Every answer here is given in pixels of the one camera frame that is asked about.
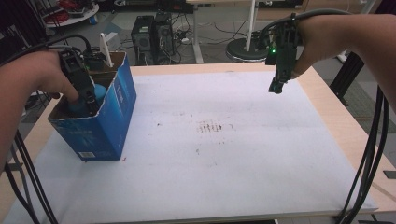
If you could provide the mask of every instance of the person's right arm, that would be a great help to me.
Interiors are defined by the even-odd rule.
[[[304,51],[294,67],[295,76],[313,63],[350,49],[372,72],[396,111],[396,16],[316,16],[298,24]]]

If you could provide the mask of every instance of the blue box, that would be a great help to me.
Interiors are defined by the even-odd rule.
[[[72,118],[62,98],[48,120],[83,161],[117,161],[128,132],[136,91],[125,52],[112,52],[113,68],[92,73],[95,83],[107,88],[94,117]]]

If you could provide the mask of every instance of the floor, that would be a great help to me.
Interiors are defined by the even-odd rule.
[[[130,48],[132,46],[131,42],[128,41],[131,39],[130,34],[125,32],[125,30],[132,29],[134,24],[134,19],[137,15],[155,15],[153,12],[129,12],[125,14],[125,12],[111,14],[109,12],[100,12],[97,14],[98,23],[96,25],[90,25],[87,21],[80,22],[74,25],[70,25],[67,27],[62,27],[61,32],[65,34],[81,34],[87,37],[93,46],[98,46],[99,43],[99,34],[105,33],[106,31],[111,31],[111,27],[109,28],[109,24],[116,23],[119,27],[125,29],[119,29],[120,32],[120,40],[122,42],[122,48],[124,51],[128,53],[128,57],[130,58],[130,65],[134,65],[134,50]],[[175,21],[173,26],[174,30],[187,30],[190,26],[192,29],[192,17],[189,15],[187,17],[188,25],[186,18],[180,17]],[[267,21],[258,21],[256,23],[256,29],[261,29],[267,24]],[[243,24],[241,21],[235,22],[208,22],[208,23],[198,23],[199,30],[199,41],[201,43],[201,50],[204,57],[205,63],[231,63],[232,61],[227,58],[225,55],[225,47],[228,39],[233,37],[240,38],[241,35],[234,36],[235,31]],[[244,24],[241,33],[244,33],[247,29],[247,25]],[[187,40],[185,40],[185,44],[181,45],[178,49],[180,56],[177,55],[173,57],[173,60],[180,63],[195,63],[195,58],[193,55],[191,43],[191,35],[192,33],[187,33]],[[68,41],[70,45],[78,47],[80,49],[85,49],[82,41],[77,39],[70,39]],[[319,63],[314,64],[314,68],[318,71],[321,77],[324,79],[333,79],[341,68],[342,64],[337,59],[329,59]],[[366,92],[375,99],[376,93],[376,83],[367,70],[367,68],[363,68],[360,74],[357,76],[356,81],[366,90]],[[393,122],[396,122],[396,116],[394,112],[391,112],[391,119]],[[20,126],[20,130],[22,135],[26,135],[29,133],[30,129],[33,127],[33,124],[22,123]],[[388,142],[386,145],[385,156],[392,162],[394,166],[396,166],[396,134],[389,134]],[[375,215],[378,221],[388,221],[396,223],[396,214],[378,214]],[[371,220],[373,218],[369,215],[367,216],[358,216],[353,223],[359,223],[358,220]],[[330,224],[334,223],[332,217],[296,217],[296,218],[286,218],[280,219],[278,221],[279,224]]]

